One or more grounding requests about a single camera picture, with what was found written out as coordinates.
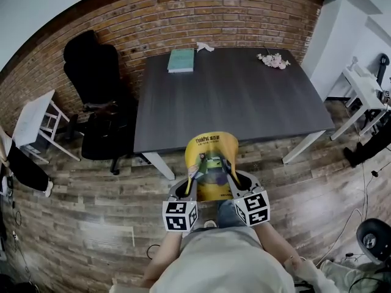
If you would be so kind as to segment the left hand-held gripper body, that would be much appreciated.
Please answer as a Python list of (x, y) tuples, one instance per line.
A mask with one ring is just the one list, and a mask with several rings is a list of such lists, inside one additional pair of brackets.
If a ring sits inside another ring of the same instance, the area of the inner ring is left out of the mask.
[(162, 216), (166, 231), (191, 231), (198, 219), (197, 196), (169, 196), (163, 201)]

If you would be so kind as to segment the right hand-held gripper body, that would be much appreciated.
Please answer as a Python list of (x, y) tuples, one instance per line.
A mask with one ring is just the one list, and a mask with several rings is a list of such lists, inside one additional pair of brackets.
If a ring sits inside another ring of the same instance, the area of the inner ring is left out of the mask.
[(234, 199), (237, 216), (246, 226), (270, 221), (270, 204), (265, 190)]

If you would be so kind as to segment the yellow printed mouse pad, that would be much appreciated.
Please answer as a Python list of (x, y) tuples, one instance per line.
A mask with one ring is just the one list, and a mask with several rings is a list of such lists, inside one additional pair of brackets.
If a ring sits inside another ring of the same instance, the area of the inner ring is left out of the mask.
[(236, 172), (238, 140), (228, 132), (206, 132), (189, 141), (185, 164), (189, 177), (197, 180), (198, 201), (233, 198), (224, 167), (230, 163)]

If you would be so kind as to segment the person's left forearm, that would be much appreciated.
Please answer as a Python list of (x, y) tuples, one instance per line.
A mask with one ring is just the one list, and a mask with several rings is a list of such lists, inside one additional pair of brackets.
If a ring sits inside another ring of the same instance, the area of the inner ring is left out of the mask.
[(167, 232), (144, 272), (140, 287), (151, 288), (163, 272), (179, 257), (182, 235), (182, 232)]

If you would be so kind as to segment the person's right forearm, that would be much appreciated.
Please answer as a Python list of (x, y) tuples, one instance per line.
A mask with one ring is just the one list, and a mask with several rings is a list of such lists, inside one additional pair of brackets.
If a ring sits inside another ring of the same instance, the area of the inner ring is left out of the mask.
[(264, 222), (253, 227), (261, 246), (278, 262), (284, 265), (289, 261), (294, 268), (302, 262), (297, 251), (274, 229), (269, 222)]

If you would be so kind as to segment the person's jeans leg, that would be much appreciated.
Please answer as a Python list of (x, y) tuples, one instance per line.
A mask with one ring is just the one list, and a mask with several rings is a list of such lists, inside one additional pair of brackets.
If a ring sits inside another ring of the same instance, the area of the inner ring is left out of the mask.
[(238, 217), (233, 200), (217, 201), (217, 227), (230, 228), (246, 226)]

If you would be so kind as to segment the person's white shirt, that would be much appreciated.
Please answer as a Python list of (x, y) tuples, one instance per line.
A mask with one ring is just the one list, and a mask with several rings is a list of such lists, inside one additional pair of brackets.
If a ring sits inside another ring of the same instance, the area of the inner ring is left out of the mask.
[(109, 293), (297, 293), (297, 281), (315, 293), (340, 293), (310, 260), (282, 265), (253, 228), (211, 228), (182, 238), (179, 257), (151, 288), (115, 284)]

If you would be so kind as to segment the dark grey table white legs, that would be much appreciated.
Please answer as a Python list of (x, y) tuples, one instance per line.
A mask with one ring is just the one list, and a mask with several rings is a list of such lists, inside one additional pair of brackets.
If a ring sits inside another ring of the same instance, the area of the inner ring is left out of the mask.
[(303, 136), (283, 159), (290, 162), (324, 132), (335, 128), (329, 112), (293, 54), (283, 70), (267, 67), (266, 48), (217, 48), (194, 56), (191, 73), (170, 73), (169, 55), (146, 61), (137, 110), (134, 151), (167, 179), (174, 173), (161, 154), (186, 148), (195, 136), (213, 131), (242, 142)]

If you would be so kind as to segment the black round stool base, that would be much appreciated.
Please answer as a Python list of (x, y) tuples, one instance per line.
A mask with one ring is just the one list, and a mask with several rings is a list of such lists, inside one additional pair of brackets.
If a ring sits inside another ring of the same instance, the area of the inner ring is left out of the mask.
[(391, 226), (376, 218), (364, 220), (356, 231), (359, 247), (375, 264), (391, 266)]

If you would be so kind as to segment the pink flower sprig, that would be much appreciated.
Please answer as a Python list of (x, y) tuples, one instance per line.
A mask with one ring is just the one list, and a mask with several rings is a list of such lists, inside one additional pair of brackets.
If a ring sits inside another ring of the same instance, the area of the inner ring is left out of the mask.
[(263, 62), (264, 65), (271, 68), (276, 68), (280, 70), (286, 69), (287, 66), (291, 65), (288, 60), (283, 60), (280, 53), (272, 54), (268, 49), (266, 49), (266, 54), (257, 54), (257, 59)]

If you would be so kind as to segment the teal book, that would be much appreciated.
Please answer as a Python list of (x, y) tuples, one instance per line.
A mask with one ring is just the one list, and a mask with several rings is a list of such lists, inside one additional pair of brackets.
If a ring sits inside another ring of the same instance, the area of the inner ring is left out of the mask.
[(194, 71), (194, 48), (173, 49), (167, 66), (169, 73), (188, 73)]

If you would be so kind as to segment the black office chair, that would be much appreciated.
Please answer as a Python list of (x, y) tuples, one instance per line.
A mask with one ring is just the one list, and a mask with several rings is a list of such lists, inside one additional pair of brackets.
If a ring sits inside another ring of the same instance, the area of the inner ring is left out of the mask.
[(93, 30), (71, 39), (64, 49), (64, 71), (76, 89), (87, 121), (72, 116), (66, 137), (84, 135), (81, 156), (91, 161), (110, 160), (110, 172), (118, 175), (117, 161), (133, 154), (137, 101), (122, 81), (119, 56), (113, 45), (101, 44)]

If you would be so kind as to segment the white desk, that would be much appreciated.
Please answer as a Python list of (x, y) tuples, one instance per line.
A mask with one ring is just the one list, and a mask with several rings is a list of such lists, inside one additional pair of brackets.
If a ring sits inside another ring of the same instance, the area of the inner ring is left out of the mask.
[(346, 121), (335, 133), (331, 135), (331, 140), (339, 138), (366, 111), (379, 110), (380, 113), (359, 131), (359, 136), (362, 137), (386, 114), (387, 111), (391, 110), (388, 104), (383, 103), (378, 98), (378, 92), (381, 91), (381, 86), (376, 82), (376, 78), (372, 74), (364, 75), (365, 71), (367, 71), (367, 69), (361, 68), (358, 64), (346, 67), (343, 70), (343, 75), (351, 85), (352, 91), (354, 92), (346, 104), (346, 107), (352, 105), (356, 99), (360, 100), (362, 106), (350, 117), (348, 121)]

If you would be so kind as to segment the small white side table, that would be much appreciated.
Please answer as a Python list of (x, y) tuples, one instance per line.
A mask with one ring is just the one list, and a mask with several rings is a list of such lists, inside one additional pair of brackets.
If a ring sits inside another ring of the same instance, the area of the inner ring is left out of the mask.
[(59, 132), (60, 122), (65, 120), (67, 123), (70, 123), (70, 118), (56, 105), (53, 100), (54, 94), (55, 90), (51, 90), (37, 99), (28, 102), (22, 108), (13, 132), (13, 141), (16, 147), (26, 151), (46, 164), (49, 161), (41, 157), (39, 150), (32, 146), (39, 136), (76, 161), (80, 161), (81, 159), (79, 157), (55, 141), (56, 133)]

